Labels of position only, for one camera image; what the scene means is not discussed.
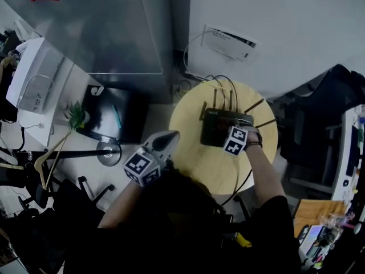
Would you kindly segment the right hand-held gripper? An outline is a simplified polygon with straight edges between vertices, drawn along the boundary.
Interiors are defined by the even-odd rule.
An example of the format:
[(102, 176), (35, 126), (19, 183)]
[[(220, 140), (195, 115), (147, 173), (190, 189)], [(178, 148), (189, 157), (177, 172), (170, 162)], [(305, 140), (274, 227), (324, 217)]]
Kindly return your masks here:
[(231, 155), (239, 155), (246, 146), (247, 137), (248, 131), (246, 129), (231, 126), (224, 142), (224, 151)]

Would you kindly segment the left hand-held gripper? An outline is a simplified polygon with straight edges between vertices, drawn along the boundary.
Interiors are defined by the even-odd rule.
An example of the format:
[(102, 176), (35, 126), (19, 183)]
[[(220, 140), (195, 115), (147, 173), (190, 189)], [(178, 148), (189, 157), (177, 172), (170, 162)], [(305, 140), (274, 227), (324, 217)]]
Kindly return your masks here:
[(152, 134), (123, 163), (128, 178), (141, 187), (146, 187), (161, 176), (167, 159), (179, 142), (178, 131), (162, 131)]

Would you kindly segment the black router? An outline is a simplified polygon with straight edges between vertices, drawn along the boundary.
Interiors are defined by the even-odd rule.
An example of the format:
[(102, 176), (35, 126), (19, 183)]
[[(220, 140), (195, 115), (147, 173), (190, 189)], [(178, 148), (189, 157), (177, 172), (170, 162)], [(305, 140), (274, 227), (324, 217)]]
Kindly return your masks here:
[(224, 146), (224, 142), (228, 137), (228, 130), (221, 131), (217, 128), (217, 120), (219, 118), (236, 118), (238, 122), (237, 128), (244, 128), (244, 129), (248, 129), (251, 127), (259, 129), (261, 127), (276, 122), (276, 120), (273, 119), (258, 126), (254, 126), (253, 116), (238, 112), (238, 106), (236, 106), (235, 110), (233, 109), (233, 94), (236, 94), (236, 92), (230, 90), (229, 94), (230, 97), (229, 97), (228, 110), (225, 109), (225, 98), (222, 107), (216, 108), (216, 97), (217, 97), (216, 89), (214, 90), (214, 95), (213, 95), (213, 107), (208, 108), (208, 103), (204, 101), (199, 117), (199, 120), (202, 121), (202, 130), (200, 136), (201, 144), (213, 147)]

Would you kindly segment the person's right forearm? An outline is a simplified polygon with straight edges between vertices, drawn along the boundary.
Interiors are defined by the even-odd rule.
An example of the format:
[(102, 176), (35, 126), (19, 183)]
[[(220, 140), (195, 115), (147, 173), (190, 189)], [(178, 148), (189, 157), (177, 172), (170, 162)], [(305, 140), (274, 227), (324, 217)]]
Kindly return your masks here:
[(262, 147), (253, 145), (246, 148), (246, 155), (252, 167), (255, 194), (260, 205), (276, 196), (285, 196), (281, 180), (269, 162)]

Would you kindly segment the black coat stand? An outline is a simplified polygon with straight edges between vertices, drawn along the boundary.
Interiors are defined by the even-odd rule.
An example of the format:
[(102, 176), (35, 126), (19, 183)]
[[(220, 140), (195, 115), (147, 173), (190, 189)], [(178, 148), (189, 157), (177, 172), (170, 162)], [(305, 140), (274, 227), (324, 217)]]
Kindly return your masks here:
[(50, 151), (19, 151), (14, 153), (18, 160), (24, 163), (35, 162), (45, 156), (45, 160), (58, 161), (59, 159), (73, 159), (73, 158), (86, 158), (96, 156), (98, 161), (104, 166), (116, 165), (122, 156), (121, 147), (119, 145), (99, 142), (97, 150), (77, 150), (77, 151), (65, 151), (56, 149)]

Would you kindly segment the person's black shirt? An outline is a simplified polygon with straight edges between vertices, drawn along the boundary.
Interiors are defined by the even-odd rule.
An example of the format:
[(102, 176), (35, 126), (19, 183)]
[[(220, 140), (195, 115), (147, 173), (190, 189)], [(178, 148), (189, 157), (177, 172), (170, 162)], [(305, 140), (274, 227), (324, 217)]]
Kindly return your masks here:
[(218, 204), (200, 185), (170, 172), (138, 199), (115, 228), (85, 231), (64, 274), (300, 274), (299, 243), (284, 196), (264, 202), (237, 225), (251, 243), (225, 238)]

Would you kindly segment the yellow clip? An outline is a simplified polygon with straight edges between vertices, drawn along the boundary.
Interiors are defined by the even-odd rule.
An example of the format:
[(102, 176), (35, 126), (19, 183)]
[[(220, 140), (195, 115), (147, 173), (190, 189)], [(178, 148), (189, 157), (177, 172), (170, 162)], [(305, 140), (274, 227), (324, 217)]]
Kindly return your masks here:
[(243, 248), (251, 248), (252, 243), (246, 240), (240, 233), (235, 237), (236, 242)]

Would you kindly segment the white desk under microwave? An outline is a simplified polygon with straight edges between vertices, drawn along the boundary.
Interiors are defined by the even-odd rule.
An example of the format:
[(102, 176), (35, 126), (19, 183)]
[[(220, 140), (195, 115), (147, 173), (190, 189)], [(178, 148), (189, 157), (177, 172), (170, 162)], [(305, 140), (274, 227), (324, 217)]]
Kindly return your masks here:
[(65, 58), (54, 77), (41, 114), (18, 111), (18, 123), (41, 145), (47, 146), (56, 126), (67, 126), (63, 111), (68, 104), (82, 102), (87, 86), (99, 85), (88, 73)]

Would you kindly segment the wooden board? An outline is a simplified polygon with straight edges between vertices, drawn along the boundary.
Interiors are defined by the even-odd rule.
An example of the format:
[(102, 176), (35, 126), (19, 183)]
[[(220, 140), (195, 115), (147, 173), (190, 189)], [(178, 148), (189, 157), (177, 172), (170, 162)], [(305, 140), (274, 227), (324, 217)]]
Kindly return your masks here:
[(298, 237), (306, 225), (319, 225), (323, 216), (344, 215), (346, 208), (343, 201), (302, 199), (294, 215), (294, 236)]

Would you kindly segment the black mesh office chair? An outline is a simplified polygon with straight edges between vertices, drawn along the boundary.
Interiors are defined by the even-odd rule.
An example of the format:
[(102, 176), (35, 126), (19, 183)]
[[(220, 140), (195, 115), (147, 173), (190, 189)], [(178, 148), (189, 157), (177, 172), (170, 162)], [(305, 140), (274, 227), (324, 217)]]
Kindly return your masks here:
[(29, 198), (19, 199), (30, 219), (29, 228), (21, 230), (25, 244), (18, 255), (30, 271), (56, 274), (76, 241), (99, 225), (104, 211), (97, 203), (107, 192), (114, 191), (115, 186), (106, 186), (90, 199), (84, 187), (86, 181), (85, 176), (78, 177), (78, 185), (68, 179), (57, 180), (58, 190), (51, 194), (52, 207), (39, 214), (27, 208)]

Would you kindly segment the white computer desk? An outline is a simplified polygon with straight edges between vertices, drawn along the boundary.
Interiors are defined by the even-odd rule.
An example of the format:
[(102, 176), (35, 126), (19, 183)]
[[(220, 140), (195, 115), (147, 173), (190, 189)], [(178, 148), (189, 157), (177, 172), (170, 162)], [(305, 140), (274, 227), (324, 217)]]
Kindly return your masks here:
[[(360, 117), (362, 116), (362, 105), (349, 109), (342, 115), (342, 132), (339, 146), (339, 162), (336, 169), (335, 179), (332, 185), (333, 192), (331, 200), (343, 201), (345, 205), (348, 205), (353, 199), (359, 176), (354, 169), (352, 177), (346, 175), (346, 169), (348, 164), (348, 157), (350, 153), (351, 143), (351, 130), (352, 126), (359, 129), (359, 133), (364, 138), (364, 125), (360, 123)], [(348, 186), (344, 187), (343, 182), (348, 180)]]

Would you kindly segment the black keyboard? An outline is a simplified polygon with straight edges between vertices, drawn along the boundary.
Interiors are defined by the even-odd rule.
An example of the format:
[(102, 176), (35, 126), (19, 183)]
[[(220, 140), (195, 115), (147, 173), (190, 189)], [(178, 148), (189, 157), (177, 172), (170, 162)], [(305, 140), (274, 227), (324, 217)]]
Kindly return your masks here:
[(359, 129), (352, 126), (351, 130), (351, 143), (350, 143), (350, 153), (348, 157), (348, 164), (346, 169), (346, 175), (352, 177), (354, 174), (354, 169), (358, 167), (360, 158), (360, 148), (359, 148)]

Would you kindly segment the silver refrigerator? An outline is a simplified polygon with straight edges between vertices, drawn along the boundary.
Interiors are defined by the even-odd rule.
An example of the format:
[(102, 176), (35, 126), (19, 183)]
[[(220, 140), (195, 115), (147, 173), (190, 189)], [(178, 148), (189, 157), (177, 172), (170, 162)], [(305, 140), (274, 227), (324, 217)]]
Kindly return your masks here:
[(170, 0), (4, 2), (100, 84), (172, 101)]

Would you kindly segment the white microwave oven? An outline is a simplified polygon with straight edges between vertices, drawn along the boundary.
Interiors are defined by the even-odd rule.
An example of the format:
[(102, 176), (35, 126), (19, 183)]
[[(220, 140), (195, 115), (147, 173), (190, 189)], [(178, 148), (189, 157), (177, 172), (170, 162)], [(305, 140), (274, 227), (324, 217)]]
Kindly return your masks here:
[(6, 100), (17, 109), (41, 114), (64, 56), (44, 38), (30, 39), (16, 50), (20, 60)]

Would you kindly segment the white wall network box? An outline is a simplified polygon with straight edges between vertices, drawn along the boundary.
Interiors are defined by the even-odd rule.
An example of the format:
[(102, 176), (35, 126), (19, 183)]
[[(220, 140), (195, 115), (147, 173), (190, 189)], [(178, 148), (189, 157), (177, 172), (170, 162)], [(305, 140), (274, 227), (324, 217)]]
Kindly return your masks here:
[(250, 38), (206, 24), (201, 45), (229, 58), (244, 62), (257, 55), (259, 43)]

